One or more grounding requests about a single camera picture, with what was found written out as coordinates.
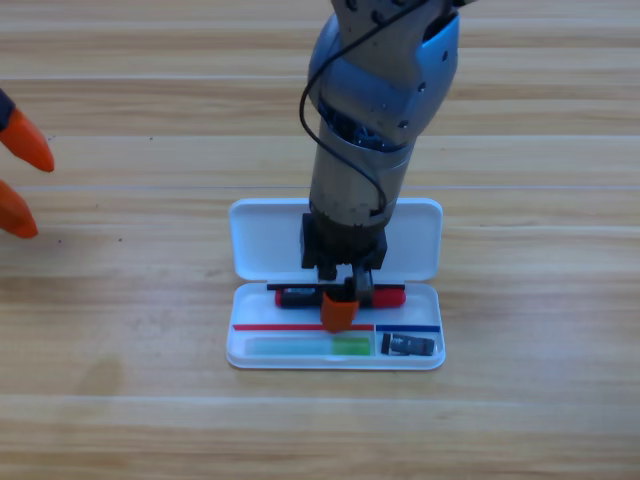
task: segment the wood grain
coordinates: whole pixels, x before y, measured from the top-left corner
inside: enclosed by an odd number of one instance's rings
[[[328,0],[0,0],[0,479],[640,478],[640,4],[480,0],[404,196],[445,211],[428,374],[225,359],[227,212],[305,197]],[[317,117],[311,114],[315,122]]]
[[[303,136],[50,136],[55,175],[0,151],[23,187],[303,187],[315,144]],[[418,140],[409,187],[640,186],[640,136],[430,136]]]

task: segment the green highlighter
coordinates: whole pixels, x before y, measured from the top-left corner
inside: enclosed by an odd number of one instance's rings
[[[260,337],[246,343],[247,355],[371,356],[366,337]]]

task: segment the black cable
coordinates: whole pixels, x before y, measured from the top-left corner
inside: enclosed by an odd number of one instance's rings
[[[377,27],[375,27],[374,29],[372,29],[369,32],[365,33],[362,37],[360,37],[357,40],[355,40],[354,42],[350,43],[349,45],[344,47],[342,50],[339,50],[338,52],[336,52],[333,55],[331,55],[327,60],[324,61],[324,63],[320,66],[320,68],[316,71],[316,73],[313,74],[313,76],[311,77],[311,79],[307,83],[307,86],[304,88],[304,90],[302,92],[302,98],[300,99],[300,112],[299,112],[300,113],[300,123],[302,124],[302,128],[304,128],[304,130],[307,132],[307,134],[320,147],[322,147],[324,150],[326,150],[329,154],[333,155],[340,162],[344,163],[348,167],[350,167],[353,170],[355,170],[356,172],[358,172],[364,178],[366,178],[376,188],[376,190],[378,191],[378,199],[379,199],[378,208],[379,208],[379,211],[372,212],[372,214],[374,214],[374,215],[377,215],[379,213],[383,213],[385,211],[385,209],[387,208],[387,195],[384,193],[384,190],[382,189],[382,186],[380,186],[380,183],[378,183],[378,181],[375,178],[373,178],[371,175],[369,175],[367,172],[365,172],[358,165],[354,164],[351,160],[343,157],[338,152],[336,152],[333,148],[331,148],[329,145],[327,145],[322,140],[320,140],[320,138],[313,132],[313,130],[311,130],[311,127],[309,127],[309,124],[307,123],[307,120],[305,119],[304,107],[305,107],[305,104],[307,102],[307,98],[309,97],[309,93],[311,92],[311,89],[313,88],[315,83],[318,81],[318,79],[322,76],[322,74],[325,72],[325,70],[329,67],[329,65],[331,65],[333,62],[335,62],[340,57],[342,57],[342,56],[346,55],[347,53],[349,53],[354,48],[359,47],[364,42],[369,40],[371,37],[377,35],[378,33],[380,33],[385,28],[389,27],[390,25],[393,25],[395,22],[397,22],[398,20],[404,18],[406,15],[408,15],[411,12],[413,12],[414,10],[417,10],[422,5],[427,3],[427,1],[428,0],[420,0],[419,2],[415,3],[411,7],[408,7],[406,9],[404,9],[402,12],[397,13],[396,15],[392,16],[388,20],[380,23]]]

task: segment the orange object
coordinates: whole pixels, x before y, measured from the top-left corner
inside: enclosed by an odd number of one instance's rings
[[[7,127],[0,132],[0,142],[16,157],[37,169],[53,172],[55,165],[47,139],[17,108],[11,113]]]
[[[33,238],[38,227],[23,198],[0,180],[0,228],[20,238]]]
[[[325,330],[330,333],[348,330],[356,318],[359,306],[358,302],[335,302],[324,292],[320,320]]]

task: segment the red marker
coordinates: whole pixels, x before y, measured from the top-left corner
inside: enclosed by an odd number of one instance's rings
[[[275,302],[282,308],[320,307],[326,289],[319,287],[291,287],[276,290]],[[397,308],[404,305],[407,295],[401,287],[377,288],[371,305],[360,308]]]

